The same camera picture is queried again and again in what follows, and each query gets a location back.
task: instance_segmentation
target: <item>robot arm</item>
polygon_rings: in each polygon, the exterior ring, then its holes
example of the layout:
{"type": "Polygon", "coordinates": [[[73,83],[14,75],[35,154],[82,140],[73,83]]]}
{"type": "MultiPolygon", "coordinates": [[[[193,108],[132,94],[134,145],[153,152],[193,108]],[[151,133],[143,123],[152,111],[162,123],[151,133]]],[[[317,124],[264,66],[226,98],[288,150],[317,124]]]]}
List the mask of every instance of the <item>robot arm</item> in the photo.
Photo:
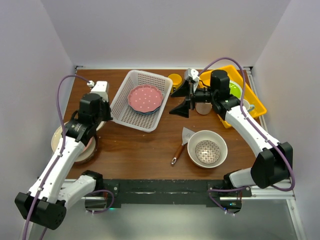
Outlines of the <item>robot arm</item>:
{"type": "Polygon", "coordinates": [[[189,117],[189,110],[195,109],[196,103],[211,103],[213,110],[231,124],[251,147],[256,160],[251,168],[237,170],[224,176],[224,188],[239,188],[243,186],[257,185],[264,189],[284,179],[290,174],[289,170],[278,152],[270,145],[277,146],[285,155],[292,167],[293,149],[287,142],[280,143],[269,135],[243,108],[240,109],[240,100],[230,94],[230,79],[224,70],[211,72],[210,87],[194,88],[198,85],[198,72],[188,69],[185,72],[184,83],[171,94],[171,97],[185,97],[182,104],[172,109],[169,113],[182,117],[189,117]],[[269,141],[265,140],[257,130],[248,122],[254,123],[269,141]]]}
{"type": "Polygon", "coordinates": [[[73,163],[89,140],[95,136],[97,129],[100,129],[105,122],[112,120],[108,89],[109,84],[106,81],[98,81],[91,92],[82,97],[79,110],[73,113],[71,120],[65,125],[66,137],[62,154],[60,154],[60,149],[63,145],[63,138],[60,139],[57,149],[43,173],[27,194],[19,192],[16,196],[14,202],[24,219],[26,219],[31,203],[39,190],[41,192],[36,200],[30,220],[54,230],[62,223],[67,209],[80,198],[94,190],[103,189],[103,176],[93,171],[85,171],[73,184],[64,189],[61,189],[61,186],[73,163]],[[51,169],[57,156],[59,156],[59,160],[51,169]],[[48,172],[49,175],[42,189],[39,189],[41,180],[48,172]]]}

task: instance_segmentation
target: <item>pink plate with white dots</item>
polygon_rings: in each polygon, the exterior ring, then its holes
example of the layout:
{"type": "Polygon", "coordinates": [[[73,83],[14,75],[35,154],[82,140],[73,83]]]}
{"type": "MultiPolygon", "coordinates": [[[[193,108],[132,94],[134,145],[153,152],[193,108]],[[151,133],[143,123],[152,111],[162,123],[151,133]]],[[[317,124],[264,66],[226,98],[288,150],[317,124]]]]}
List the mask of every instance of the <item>pink plate with white dots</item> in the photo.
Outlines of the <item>pink plate with white dots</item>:
{"type": "Polygon", "coordinates": [[[141,113],[153,112],[161,106],[163,99],[161,91],[151,85],[137,86],[128,95],[129,106],[141,113]]]}

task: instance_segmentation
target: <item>small cup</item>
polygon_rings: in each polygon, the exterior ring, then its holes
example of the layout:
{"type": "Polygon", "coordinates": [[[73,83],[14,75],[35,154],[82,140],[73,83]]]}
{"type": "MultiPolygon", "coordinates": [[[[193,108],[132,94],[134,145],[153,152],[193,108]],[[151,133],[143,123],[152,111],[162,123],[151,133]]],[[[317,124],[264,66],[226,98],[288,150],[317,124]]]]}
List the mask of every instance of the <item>small cup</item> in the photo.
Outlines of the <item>small cup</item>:
{"type": "Polygon", "coordinates": [[[172,73],[168,76],[172,80],[172,88],[170,93],[172,94],[174,91],[176,91],[182,84],[182,77],[179,74],[172,73]]]}
{"type": "Polygon", "coordinates": [[[255,109],[255,105],[250,104],[247,100],[243,99],[243,106],[245,109],[249,112],[251,112],[253,109],[255,109]]]}
{"type": "Polygon", "coordinates": [[[201,115],[207,115],[212,109],[211,103],[208,102],[198,102],[195,105],[195,110],[201,115]]]}

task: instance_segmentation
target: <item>yellow cup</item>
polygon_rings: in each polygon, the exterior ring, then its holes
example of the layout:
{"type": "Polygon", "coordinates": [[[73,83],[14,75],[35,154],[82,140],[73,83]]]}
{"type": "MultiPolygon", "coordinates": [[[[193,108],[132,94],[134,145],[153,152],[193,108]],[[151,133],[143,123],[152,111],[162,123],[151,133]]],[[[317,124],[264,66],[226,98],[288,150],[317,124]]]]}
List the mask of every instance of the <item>yellow cup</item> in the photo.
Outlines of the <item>yellow cup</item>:
{"type": "Polygon", "coordinates": [[[168,76],[173,82],[170,93],[172,94],[175,90],[177,90],[182,84],[182,77],[179,74],[172,73],[168,76]]]}

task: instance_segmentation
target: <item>wooden table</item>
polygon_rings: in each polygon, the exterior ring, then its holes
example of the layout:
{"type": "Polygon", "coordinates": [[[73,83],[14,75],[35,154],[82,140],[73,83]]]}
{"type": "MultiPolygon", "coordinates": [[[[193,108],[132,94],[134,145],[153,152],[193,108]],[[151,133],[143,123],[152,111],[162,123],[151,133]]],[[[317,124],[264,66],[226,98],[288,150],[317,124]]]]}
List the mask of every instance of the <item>wooden table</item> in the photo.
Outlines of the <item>wooden table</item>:
{"type": "MultiPolygon", "coordinates": [[[[172,73],[184,75],[185,70],[155,69],[147,72],[168,76],[172,73]]],[[[78,70],[77,74],[88,80],[108,81],[110,103],[114,99],[122,81],[129,70],[78,70]]],[[[76,79],[65,113],[65,121],[79,108],[83,94],[89,92],[87,85],[76,79]]],[[[103,174],[105,179],[223,179],[227,173],[249,168],[255,156],[247,143],[233,128],[224,128],[218,116],[211,111],[200,115],[190,111],[189,118],[170,115],[169,111],[183,101],[183,98],[168,99],[156,130],[147,133],[112,121],[97,133],[99,146],[93,160],[73,166],[67,178],[76,179],[85,170],[103,174]],[[174,167],[170,165],[173,155],[182,143],[182,129],[194,132],[211,130],[221,135],[227,146],[228,155],[219,167],[204,169],[195,165],[189,158],[187,147],[174,167]]]]}

